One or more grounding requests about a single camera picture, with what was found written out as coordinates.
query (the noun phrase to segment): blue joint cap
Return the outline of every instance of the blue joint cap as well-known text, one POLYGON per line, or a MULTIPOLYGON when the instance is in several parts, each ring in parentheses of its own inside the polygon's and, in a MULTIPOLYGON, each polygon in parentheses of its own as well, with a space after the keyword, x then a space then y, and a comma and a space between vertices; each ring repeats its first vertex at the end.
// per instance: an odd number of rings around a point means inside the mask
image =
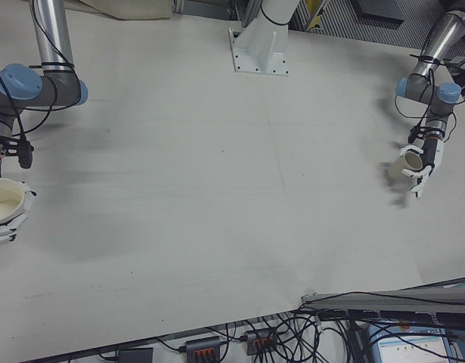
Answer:
POLYGON ((85 83, 81 79, 79 80, 79 85, 81 86, 81 98, 76 104, 77 106, 84 104, 88 100, 88 87, 86 87, 85 83))
POLYGON ((460 86, 457 83, 444 83, 437 88, 437 97, 446 104, 455 104, 459 100, 460 86))
POLYGON ((407 79, 404 77, 398 81, 397 87, 395 88, 395 94, 400 97, 405 97, 407 91, 407 79))
MULTIPOLYGON (((41 93, 41 77, 23 64, 9 64, 0 72, 0 77, 15 100, 31 100, 41 93)), ((0 93, 7 95, 1 83, 0 93)))

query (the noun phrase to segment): monitor screen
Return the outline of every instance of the monitor screen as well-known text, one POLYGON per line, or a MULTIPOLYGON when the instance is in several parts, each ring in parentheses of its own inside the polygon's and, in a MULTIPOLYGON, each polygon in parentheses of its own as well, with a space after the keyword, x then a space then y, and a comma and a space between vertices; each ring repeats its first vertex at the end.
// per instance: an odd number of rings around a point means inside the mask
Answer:
MULTIPOLYGON (((389 328, 392 333, 399 333, 401 330, 398 328, 392 331, 392 328, 389 328)), ((401 331, 402 333, 425 333, 425 334, 443 334, 444 331, 442 329, 435 329, 435 328, 425 328, 425 327, 412 327, 408 330, 401 331)), ((385 335, 389 335, 385 331, 378 331, 372 340, 376 340, 380 337, 385 335)), ((446 349, 446 341, 445 338, 442 337, 420 337, 417 335, 414 336, 402 336, 403 340, 407 340, 415 344, 416 346, 420 346, 424 349, 428 349, 429 351, 435 352, 439 355, 450 356, 451 351, 450 349, 446 349)), ((419 349, 415 346, 412 346, 408 343, 402 342, 399 338, 396 337, 388 337, 381 339, 375 344, 377 351, 375 362, 377 363, 378 358, 380 358, 381 363, 450 363, 446 358, 440 358, 429 352, 425 352, 422 349, 419 349)))

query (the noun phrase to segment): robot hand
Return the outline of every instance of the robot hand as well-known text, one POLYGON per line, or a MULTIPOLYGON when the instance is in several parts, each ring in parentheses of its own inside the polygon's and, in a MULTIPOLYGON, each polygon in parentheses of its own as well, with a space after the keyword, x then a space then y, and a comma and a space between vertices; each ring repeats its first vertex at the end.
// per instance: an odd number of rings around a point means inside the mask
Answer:
POLYGON ((37 197, 37 193, 32 191, 26 183, 22 182, 22 188, 24 191, 23 212, 10 221, 0 224, 0 245, 15 240, 17 233, 19 233, 20 228, 28 217, 34 199, 37 197))
POLYGON ((415 193, 416 198, 421 198, 423 187, 434 170, 438 169, 441 165, 444 142, 437 138, 428 138, 424 142, 423 149, 414 145, 408 145, 400 150, 400 156, 403 156, 408 151, 422 155, 423 168, 418 171, 403 169, 401 173, 410 178, 417 178, 417 185, 411 188, 411 193, 415 193))

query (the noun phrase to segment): table surface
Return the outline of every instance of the table surface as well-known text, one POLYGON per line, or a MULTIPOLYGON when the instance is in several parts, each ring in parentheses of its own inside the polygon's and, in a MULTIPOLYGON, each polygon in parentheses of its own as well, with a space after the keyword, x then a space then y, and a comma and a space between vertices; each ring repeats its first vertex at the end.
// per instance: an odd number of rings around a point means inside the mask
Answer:
MULTIPOLYGON (((31 170, 3 162, 39 196, 0 247, 0 362, 465 276, 465 105, 422 200, 385 178, 412 50, 290 32, 290 77, 257 76, 234 72, 228 22, 68 24, 89 101, 31 134, 31 170)), ((39 62, 31 18, 0 0, 16 62, 39 62)))

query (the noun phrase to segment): paper cup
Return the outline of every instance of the paper cup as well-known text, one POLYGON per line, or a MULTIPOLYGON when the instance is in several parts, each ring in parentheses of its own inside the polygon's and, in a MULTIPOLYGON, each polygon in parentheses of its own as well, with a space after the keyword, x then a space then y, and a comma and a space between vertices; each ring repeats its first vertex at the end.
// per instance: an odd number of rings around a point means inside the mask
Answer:
POLYGON ((402 176, 406 176, 401 173, 403 169, 409 169, 416 172, 421 170, 422 166, 423 164, 420 155, 412 151, 407 151, 404 155, 399 157, 392 166, 390 166, 389 175, 390 178, 398 179, 402 176))
POLYGON ((24 191, 21 183, 0 178, 0 224, 22 214, 23 199, 24 191))

